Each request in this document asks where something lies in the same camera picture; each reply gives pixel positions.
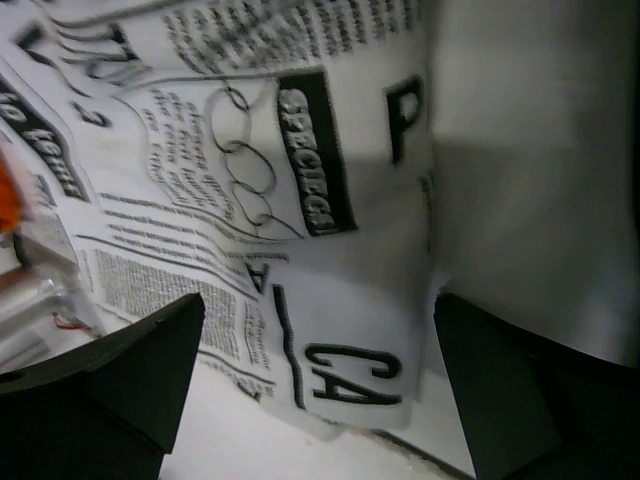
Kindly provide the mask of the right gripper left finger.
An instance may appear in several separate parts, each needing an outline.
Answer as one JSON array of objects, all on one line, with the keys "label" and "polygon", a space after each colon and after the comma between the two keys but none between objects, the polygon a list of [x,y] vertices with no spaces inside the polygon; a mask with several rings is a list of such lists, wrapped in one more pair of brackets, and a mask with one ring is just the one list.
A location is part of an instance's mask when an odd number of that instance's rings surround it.
[{"label": "right gripper left finger", "polygon": [[157,479],[205,317],[188,294],[138,322],[1,376],[4,479]]}]

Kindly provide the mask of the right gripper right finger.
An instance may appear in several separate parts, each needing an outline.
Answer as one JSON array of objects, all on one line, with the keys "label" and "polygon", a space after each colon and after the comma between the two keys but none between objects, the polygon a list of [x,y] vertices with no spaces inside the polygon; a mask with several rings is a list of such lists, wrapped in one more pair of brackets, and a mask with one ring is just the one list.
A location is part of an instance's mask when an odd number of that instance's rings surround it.
[{"label": "right gripper right finger", "polygon": [[639,371],[444,294],[437,336],[479,479],[636,479]]}]

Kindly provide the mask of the orange patterned scarf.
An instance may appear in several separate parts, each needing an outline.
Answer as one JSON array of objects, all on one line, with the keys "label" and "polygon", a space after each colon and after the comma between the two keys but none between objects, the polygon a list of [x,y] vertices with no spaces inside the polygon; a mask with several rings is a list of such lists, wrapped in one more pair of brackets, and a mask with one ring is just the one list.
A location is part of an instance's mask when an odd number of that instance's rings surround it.
[{"label": "orange patterned scarf", "polygon": [[0,230],[14,232],[23,219],[23,199],[4,153],[0,168]]}]

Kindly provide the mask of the newspaper print cloth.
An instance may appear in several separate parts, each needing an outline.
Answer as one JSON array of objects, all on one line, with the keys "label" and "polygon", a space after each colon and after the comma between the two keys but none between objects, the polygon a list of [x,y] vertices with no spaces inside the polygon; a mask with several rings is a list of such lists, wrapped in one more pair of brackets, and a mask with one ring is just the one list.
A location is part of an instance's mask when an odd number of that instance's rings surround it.
[{"label": "newspaper print cloth", "polygon": [[268,407],[409,425],[428,276],[429,1],[5,1],[1,135],[126,322],[191,292]]}]

